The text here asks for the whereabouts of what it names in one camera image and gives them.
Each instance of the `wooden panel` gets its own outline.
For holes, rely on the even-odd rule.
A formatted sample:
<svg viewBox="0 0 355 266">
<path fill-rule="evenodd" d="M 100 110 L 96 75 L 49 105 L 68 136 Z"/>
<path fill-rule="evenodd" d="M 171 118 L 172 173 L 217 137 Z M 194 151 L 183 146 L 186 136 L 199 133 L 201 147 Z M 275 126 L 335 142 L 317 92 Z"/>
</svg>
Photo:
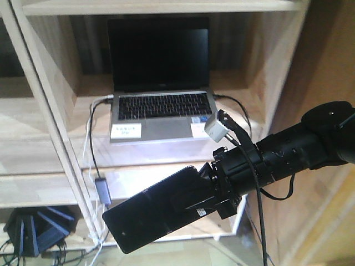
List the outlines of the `wooden panel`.
<svg viewBox="0 0 355 266">
<path fill-rule="evenodd" d="M 69 18 L 30 17 L 29 29 L 35 41 L 32 56 L 53 111 L 67 122 L 75 104 L 80 74 L 76 47 Z"/>
<path fill-rule="evenodd" d="M 63 173 L 0 176 L 0 208 L 76 203 L 68 179 Z"/>
<path fill-rule="evenodd" d="M 51 140 L 0 141 L 0 174 L 63 172 Z"/>
<path fill-rule="evenodd" d="M 26 15 L 54 14 L 157 14 L 298 10 L 300 1 L 281 0 L 204 0 L 204 1 L 117 1 L 23 0 Z"/>
<path fill-rule="evenodd" d="M 24 76 L 0 78 L 0 98 L 33 97 Z"/>
<path fill-rule="evenodd" d="M 247 37 L 243 71 L 246 84 L 265 114 L 261 137 L 270 129 L 293 51 L 309 1 L 298 12 L 261 12 L 253 14 Z"/>
<path fill-rule="evenodd" d="M 303 264 L 355 258 L 355 167 L 296 254 Z"/>
<path fill-rule="evenodd" d="M 306 111 L 321 103 L 347 100 L 355 104 L 354 11 L 352 1 L 312 2 L 272 132 L 298 123 Z M 349 166 L 304 171 L 296 175 L 296 188 L 290 199 L 282 203 L 264 200 L 268 251 L 277 265 L 307 263 L 308 251 L 313 247 L 308 246 L 308 251 L 301 251 L 306 247 L 308 234 L 322 223 L 320 217 L 348 171 Z M 266 189 L 282 196 L 288 190 L 288 180 Z M 257 221 L 256 202 L 251 205 Z"/>
<path fill-rule="evenodd" d="M 0 141 L 49 140 L 47 125 L 34 98 L 0 98 L 0 124 Z"/>
</svg>

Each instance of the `smartphone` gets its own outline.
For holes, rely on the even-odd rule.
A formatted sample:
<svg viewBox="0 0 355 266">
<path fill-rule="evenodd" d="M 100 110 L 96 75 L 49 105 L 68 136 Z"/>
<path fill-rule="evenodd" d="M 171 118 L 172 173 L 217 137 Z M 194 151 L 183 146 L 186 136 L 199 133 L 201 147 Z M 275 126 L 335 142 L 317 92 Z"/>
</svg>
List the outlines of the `smartphone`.
<svg viewBox="0 0 355 266">
<path fill-rule="evenodd" d="M 188 166 L 104 212 L 103 220 L 127 254 L 212 213 L 185 208 L 212 193 L 208 181 Z"/>
</svg>

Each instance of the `white label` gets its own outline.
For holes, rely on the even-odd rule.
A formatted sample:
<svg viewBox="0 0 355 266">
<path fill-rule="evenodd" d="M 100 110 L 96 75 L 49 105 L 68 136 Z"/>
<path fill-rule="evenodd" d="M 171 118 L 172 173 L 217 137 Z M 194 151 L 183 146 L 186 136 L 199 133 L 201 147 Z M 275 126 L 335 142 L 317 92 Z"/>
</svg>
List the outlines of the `white label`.
<svg viewBox="0 0 355 266">
<path fill-rule="evenodd" d="M 205 123 L 190 124 L 192 136 L 194 138 L 208 138 L 208 134 L 205 132 Z"/>
<path fill-rule="evenodd" d="M 111 139 L 140 139 L 142 124 L 113 124 Z"/>
</svg>

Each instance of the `black cable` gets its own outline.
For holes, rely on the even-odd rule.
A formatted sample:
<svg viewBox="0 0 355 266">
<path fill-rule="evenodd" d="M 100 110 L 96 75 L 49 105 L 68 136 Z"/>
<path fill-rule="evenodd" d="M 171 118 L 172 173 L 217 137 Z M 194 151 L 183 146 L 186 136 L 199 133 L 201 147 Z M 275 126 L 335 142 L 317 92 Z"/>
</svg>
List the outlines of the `black cable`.
<svg viewBox="0 0 355 266">
<path fill-rule="evenodd" d="M 259 212 L 259 220 L 260 220 L 260 231 L 261 231 L 261 247 L 262 247 L 262 260 L 263 260 L 263 265 L 267 266 L 267 251 L 266 251 L 266 236 L 265 236 L 265 225 L 264 225 L 264 216 L 263 216 L 263 211 L 262 211 L 262 200 L 261 200 L 261 192 L 260 192 L 260 185 L 259 185 L 259 180 L 256 174 L 255 167 L 250 160 L 248 154 L 244 150 L 244 148 L 235 140 L 235 139 L 228 139 L 230 142 L 232 142 L 236 147 L 240 149 L 240 151 L 243 154 L 243 157 L 247 161 L 250 170 L 252 172 L 254 182 L 255 182 L 255 189 L 256 189 L 256 196 L 257 196 L 257 205 L 258 205 L 258 212 Z"/>
<path fill-rule="evenodd" d="M 268 193 L 267 191 L 265 191 L 263 188 L 260 189 L 261 193 L 263 193 L 266 197 L 274 200 L 274 201 L 284 201 L 288 198 L 290 198 L 293 194 L 293 184 L 295 182 L 295 174 L 293 174 L 290 178 L 290 188 L 288 189 L 288 194 L 286 197 L 284 198 L 278 198 L 278 197 L 275 197 L 273 196 L 272 194 Z"/>
<path fill-rule="evenodd" d="M 94 161 L 94 165 L 95 165 L 95 169 L 96 169 L 96 173 L 98 175 L 98 178 L 101 178 L 100 172 L 99 172 L 99 168 L 98 165 L 96 163 L 96 159 L 95 159 L 95 155 L 94 155 L 94 149 L 93 149 L 93 137 L 92 137 L 92 130 L 93 130 L 93 117 L 94 117 L 94 113 L 96 110 L 96 107 L 98 107 L 98 105 L 105 103 L 105 100 L 101 100 L 100 102 L 98 102 L 97 104 L 94 105 L 93 107 L 93 111 L 90 114 L 90 126 L 89 126 L 89 141 L 90 141 L 90 150 L 91 150 L 91 155 L 93 157 L 93 161 Z"/>
<path fill-rule="evenodd" d="M 256 226 L 255 226 L 255 224 L 254 224 L 254 221 L 253 221 L 253 219 L 251 218 L 251 215 L 250 215 L 250 213 L 249 213 L 250 206 L 249 206 L 248 199 L 246 200 L 246 204 L 247 204 L 247 208 L 245 209 L 246 215 L 248 216 L 248 219 L 249 219 L 249 222 L 250 222 L 251 226 L 254 228 L 254 230 L 255 230 L 255 232 L 256 232 L 256 235 L 257 235 L 257 237 L 258 237 L 258 239 L 259 239 L 259 242 L 261 243 L 261 237 L 260 237 L 259 231 L 258 231 L 258 229 L 256 228 Z M 267 257 L 268 257 L 269 261 L 271 262 L 271 264 L 272 264 L 273 266 L 275 266 L 273 260 L 271 259 L 271 256 L 270 256 L 269 254 L 267 254 Z"/>
<path fill-rule="evenodd" d="M 237 99 L 235 99 L 235 98 L 233 98 L 231 96 L 228 96 L 228 95 L 224 95 L 224 94 L 213 94 L 213 97 L 230 99 L 230 100 L 236 102 L 240 106 L 240 108 L 242 109 L 242 111 L 243 111 L 243 113 L 245 115 L 245 117 L 243 116 L 243 118 L 246 121 L 246 123 L 248 124 L 249 131 L 250 131 L 250 138 L 252 139 L 252 130 L 251 130 L 249 114 L 248 114 L 246 108 L 242 105 L 242 103 L 240 101 L 238 101 Z"/>
</svg>

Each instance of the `white cable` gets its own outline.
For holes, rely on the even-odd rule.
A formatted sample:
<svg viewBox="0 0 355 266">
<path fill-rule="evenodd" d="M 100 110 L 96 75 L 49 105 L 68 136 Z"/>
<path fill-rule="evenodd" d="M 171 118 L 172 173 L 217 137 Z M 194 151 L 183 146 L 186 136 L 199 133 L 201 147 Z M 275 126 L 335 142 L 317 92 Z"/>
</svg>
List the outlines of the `white cable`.
<svg viewBox="0 0 355 266">
<path fill-rule="evenodd" d="M 91 107 L 90 107 L 90 114 L 89 114 L 89 118 L 87 120 L 87 124 L 86 124 L 86 132 L 85 132 L 85 140 L 84 140 L 84 146 L 83 146 L 83 153 L 82 153 L 82 160 L 83 160 L 83 164 L 85 164 L 86 166 L 89 167 L 89 171 L 88 171 L 88 176 L 89 176 L 89 179 L 91 180 L 92 184 L 95 186 L 95 181 L 94 179 L 92 178 L 91 176 L 91 170 L 92 170 L 92 164 L 89 162 L 89 159 L 85 159 L 85 156 L 87 154 L 87 146 L 88 146 L 88 141 L 89 141 L 89 127 L 90 127 L 90 120 L 92 118 L 92 113 L 94 111 L 94 108 L 95 106 L 102 100 L 106 100 L 106 99 L 113 99 L 113 94 L 109 94 L 109 95 L 106 95 L 106 96 L 101 96 L 101 97 L 97 97 L 93 100 L 93 102 L 91 103 Z M 91 219 L 92 221 L 98 216 L 98 209 L 99 209 L 99 195 L 96 193 L 95 194 L 96 197 L 95 197 L 95 212 L 93 213 Z M 99 235 L 102 234 L 103 231 L 105 231 L 106 227 L 104 225 L 104 227 L 100 228 L 101 232 L 98 232 Z M 99 255 L 99 253 L 101 252 L 101 249 L 102 249 L 102 241 L 100 239 L 97 239 L 98 242 L 100 243 L 100 249 L 99 251 L 97 252 L 94 260 L 92 261 L 92 263 L 90 265 L 92 265 L 97 256 Z"/>
<path fill-rule="evenodd" d="M 101 252 L 101 250 L 102 250 L 103 242 L 100 240 L 99 243 L 100 243 L 100 248 L 99 248 L 99 250 L 96 252 L 95 257 L 93 258 L 93 260 L 91 261 L 91 263 L 89 264 L 89 266 L 93 266 L 93 265 L 94 265 L 95 261 L 97 260 L 99 254 L 100 254 L 100 252 Z"/>
</svg>

